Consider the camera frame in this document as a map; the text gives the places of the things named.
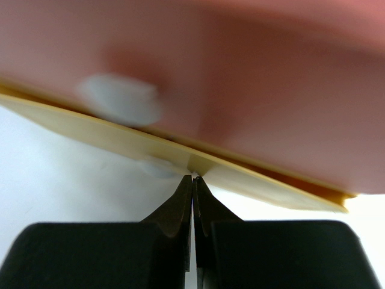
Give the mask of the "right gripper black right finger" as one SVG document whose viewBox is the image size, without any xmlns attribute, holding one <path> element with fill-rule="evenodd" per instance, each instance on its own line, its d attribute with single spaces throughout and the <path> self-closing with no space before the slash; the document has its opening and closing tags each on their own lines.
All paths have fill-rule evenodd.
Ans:
<svg viewBox="0 0 385 289">
<path fill-rule="evenodd" d="M 334 220 L 244 221 L 192 182 L 199 288 L 379 288 L 358 236 Z"/>
</svg>

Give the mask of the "orange drawer organizer box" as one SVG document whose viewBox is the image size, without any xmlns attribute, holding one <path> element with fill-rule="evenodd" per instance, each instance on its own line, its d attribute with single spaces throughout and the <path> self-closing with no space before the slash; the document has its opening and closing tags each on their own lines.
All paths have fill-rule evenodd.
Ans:
<svg viewBox="0 0 385 289">
<path fill-rule="evenodd" d="M 94 114 L 105 73 L 157 86 L 157 130 L 384 193 L 383 1 L 1 2 L 1 79 Z"/>
</svg>

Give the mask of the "yellow drawer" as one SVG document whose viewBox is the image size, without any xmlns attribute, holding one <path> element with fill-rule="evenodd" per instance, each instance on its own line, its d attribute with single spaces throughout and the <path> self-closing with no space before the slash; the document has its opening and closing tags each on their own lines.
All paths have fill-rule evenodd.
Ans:
<svg viewBox="0 0 385 289">
<path fill-rule="evenodd" d="M 280 182 L 232 161 L 164 138 L 89 116 L 1 82 L 1 105 L 65 137 L 133 160 L 171 163 L 179 174 L 196 172 L 208 184 L 282 208 L 345 213 L 343 200 L 330 200 Z"/>
</svg>

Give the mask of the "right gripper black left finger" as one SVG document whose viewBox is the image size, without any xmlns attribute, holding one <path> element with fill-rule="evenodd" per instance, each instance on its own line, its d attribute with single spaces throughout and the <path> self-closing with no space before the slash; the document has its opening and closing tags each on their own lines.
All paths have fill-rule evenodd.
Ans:
<svg viewBox="0 0 385 289">
<path fill-rule="evenodd" d="M 183 288 L 192 177 L 140 222 L 35 223 L 15 239 L 2 288 Z"/>
</svg>

